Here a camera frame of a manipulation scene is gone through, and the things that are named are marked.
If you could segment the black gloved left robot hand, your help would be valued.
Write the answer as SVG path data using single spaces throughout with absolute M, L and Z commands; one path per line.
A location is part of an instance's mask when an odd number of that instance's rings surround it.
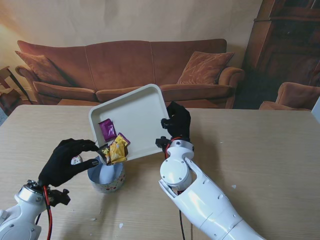
M 59 187 L 75 175 L 93 168 L 99 164 L 95 158 L 72 165 L 72 158 L 83 152 L 97 152 L 99 148 L 92 140 L 65 139 L 53 150 L 49 160 L 38 176 L 38 185 Z

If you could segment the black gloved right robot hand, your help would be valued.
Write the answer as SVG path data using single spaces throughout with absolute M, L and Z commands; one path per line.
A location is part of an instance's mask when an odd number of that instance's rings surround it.
M 161 120 L 161 126 L 172 138 L 190 138 L 191 115 L 182 105 L 172 101 L 166 108 L 168 118 Z

